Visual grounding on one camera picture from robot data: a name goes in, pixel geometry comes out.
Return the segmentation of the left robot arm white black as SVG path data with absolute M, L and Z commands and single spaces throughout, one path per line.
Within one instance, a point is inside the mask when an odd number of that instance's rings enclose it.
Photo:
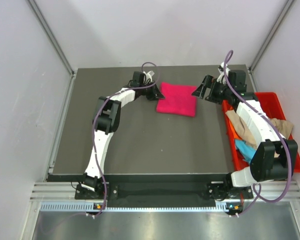
M 92 120 L 92 150 L 89 163 L 84 172 L 81 186 L 92 198 L 104 197 L 104 165 L 108 147 L 114 133 L 118 130 L 121 110 L 127 104 L 140 96 L 149 101 L 163 100 L 165 96 L 160 92 L 153 80 L 155 72 L 150 70 L 135 71 L 132 79 L 118 92 L 98 99 L 95 117 Z

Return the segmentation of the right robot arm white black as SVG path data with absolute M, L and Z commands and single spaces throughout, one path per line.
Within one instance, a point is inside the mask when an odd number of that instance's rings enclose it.
M 247 91 L 246 73 L 227 69 L 220 71 L 217 78 L 206 75 L 192 96 L 219 105 L 223 102 L 230 104 L 238 123 L 247 126 L 256 146 L 247 167 L 226 175 L 224 194 L 235 198 L 244 188 L 285 180 L 286 186 L 278 197 L 282 199 L 290 187 L 298 144 L 279 132 L 263 111 L 256 93 Z

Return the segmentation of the pink t shirt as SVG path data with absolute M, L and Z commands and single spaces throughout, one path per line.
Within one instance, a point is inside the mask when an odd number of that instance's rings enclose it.
M 160 91 L 164 99 L 160 99 L 156 111 L 162 114 L 173 114 L 186 117 L 195 117 L 197 98 L 192 93 L 197 89 L 192 85 L 180 85 L 163 82 Z

